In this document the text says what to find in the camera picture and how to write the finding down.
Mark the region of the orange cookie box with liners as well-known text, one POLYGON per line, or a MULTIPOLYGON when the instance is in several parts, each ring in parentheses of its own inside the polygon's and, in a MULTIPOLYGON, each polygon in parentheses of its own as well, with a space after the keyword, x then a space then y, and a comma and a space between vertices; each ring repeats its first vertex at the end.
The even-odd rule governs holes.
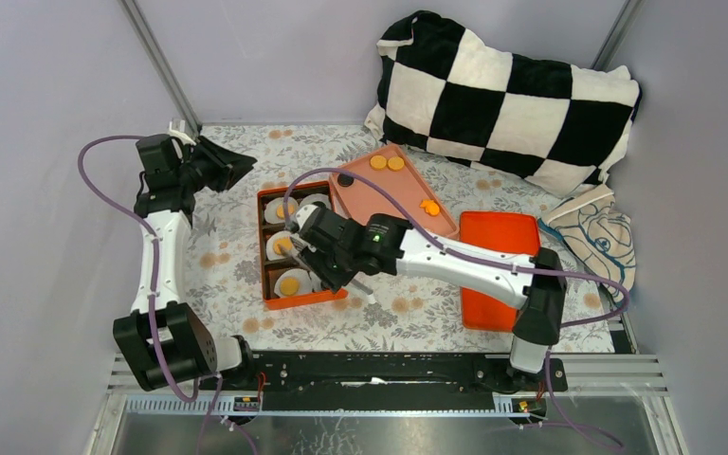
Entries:
POLYGON ((325 182, 300 184, 289 195, 286 188, 257 193, 262 295, 269 310, 283 310, 348 297, 344 289, 331 291, 296 261, 297 247, 285 227, 285 215, 311 203, 331 209, 330 186, 325 182))

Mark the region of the pink cookie tray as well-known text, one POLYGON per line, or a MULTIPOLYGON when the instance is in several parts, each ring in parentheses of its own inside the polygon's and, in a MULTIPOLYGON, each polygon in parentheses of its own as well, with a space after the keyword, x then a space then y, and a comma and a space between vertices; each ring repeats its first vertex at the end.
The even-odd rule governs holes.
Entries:
POLYGON ((365 178, 392 196, 429 232, 452 240, 459 238, 458 222, 447 211, 442 200, 431 189, 400 147, 396 145, 382 147, 344 164, 342 168, 355 173, 357 177, 352 186, 342 188, 337 183, 338 173, 329 175, 331 194, 335 197, 335 208, 338 213, 352 218, 362 225, 365 225, 376 213, 397 217, 402 215, 387 198, 360 181, 361 178, 365 178), (400 156, 405 160, 405 168, 399 172, 391 171, 388 166, 383 170, 373 170, 369 165, 369 160, 373 155, 383 155, 387 159, 400 156), (420 203, 424 199, 436 201, 441 206, 441 213, 438 216, 428 216, 420 208, 420 203))

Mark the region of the orange fish cookie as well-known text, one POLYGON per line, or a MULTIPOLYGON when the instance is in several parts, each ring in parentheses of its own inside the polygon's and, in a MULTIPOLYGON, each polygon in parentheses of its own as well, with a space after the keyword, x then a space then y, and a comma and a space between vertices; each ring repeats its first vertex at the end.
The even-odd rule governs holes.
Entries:
POLYGON ((441 213, 441 206, 432 199, 424 199, 420 203, 420 208, 428 215, 428 216, 438 216, 441 213))

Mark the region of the orange box lid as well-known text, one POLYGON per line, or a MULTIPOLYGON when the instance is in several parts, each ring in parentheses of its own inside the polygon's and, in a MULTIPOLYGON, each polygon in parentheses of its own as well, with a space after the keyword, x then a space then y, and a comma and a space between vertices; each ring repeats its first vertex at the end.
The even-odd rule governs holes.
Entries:
MULTIPOLYGON (((540 249, 537 218, 521 213, 465 211, 460 216, 460 240, 495 251, 536 256, 540 249)), ((471 289, 461 289, 465 328, 511 333, 517 311, 471 289)))

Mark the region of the metal serving tongs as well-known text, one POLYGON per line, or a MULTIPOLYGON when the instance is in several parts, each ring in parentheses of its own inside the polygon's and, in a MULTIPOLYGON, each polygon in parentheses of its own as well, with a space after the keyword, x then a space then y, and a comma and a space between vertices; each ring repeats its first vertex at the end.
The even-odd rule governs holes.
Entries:
MULTIPOLYGON (((309 247, 304 245, 303 243, 299 242, 297 239, 293 239, 293 245, 294 245, 294 250, 293 250, 293 253, 292 253, 290 259, 294 260, 300 268, 309 272, 314 290, 315 291, 329 290, 329 287, 327 287, 325 284, 322 283, 320 277, 303 260, 303 258, 301 256, 301 253, 304 250, 309 250, 309 247)), ((367 303, 377 303, 377 299, 375 297, 374 291, 369 286, 363 284, 362 282, 358 281, 357 279, 352 279, 345 286, 345 288, 348 291, 353 291, 357 295, 360 295, 364 299, 364 301, 366 301, 367 303)))

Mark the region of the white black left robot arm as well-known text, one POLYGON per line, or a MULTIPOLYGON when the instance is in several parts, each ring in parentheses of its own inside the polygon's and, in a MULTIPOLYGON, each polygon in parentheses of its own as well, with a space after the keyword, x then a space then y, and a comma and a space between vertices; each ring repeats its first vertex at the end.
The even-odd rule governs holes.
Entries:
POLYGON ((143 240, 141 274, 129 315, 113 324, 114 340, 144 391, 216 373, 233 389, 245 389, 257 368, 248 343, 240 336, 215 340, 191 309, 184 254, 195 195, 231 189, 256 160, 203 136, 191 141, 171 134, 145 136, 136 150, 146 184, 133 207, 143 240))

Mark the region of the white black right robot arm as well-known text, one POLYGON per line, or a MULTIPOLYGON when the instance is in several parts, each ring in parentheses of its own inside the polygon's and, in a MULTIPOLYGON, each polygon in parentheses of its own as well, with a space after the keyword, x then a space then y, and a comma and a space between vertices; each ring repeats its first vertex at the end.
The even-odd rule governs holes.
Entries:
POLYGON ((420 277, 451 283, 517 310, 507 381, 528 391, 543 377, 545 357, 559 341, 567 283, 558 255, 509 254, 440 238, 409 221, 377 213, 367 224, 317 205, 286 224, 299 264, 337 291, 359 273, 420 277))

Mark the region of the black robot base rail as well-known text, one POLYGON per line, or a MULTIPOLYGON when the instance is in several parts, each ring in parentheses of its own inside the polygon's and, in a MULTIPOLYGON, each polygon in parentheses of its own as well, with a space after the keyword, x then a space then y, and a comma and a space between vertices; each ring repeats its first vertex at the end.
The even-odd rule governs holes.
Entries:
POLYGON ((525 373, 507 355, 256 351, 199 388, 248 392, 265 411, 481 411, 500 395, 569 386, 557 358, 525 373))

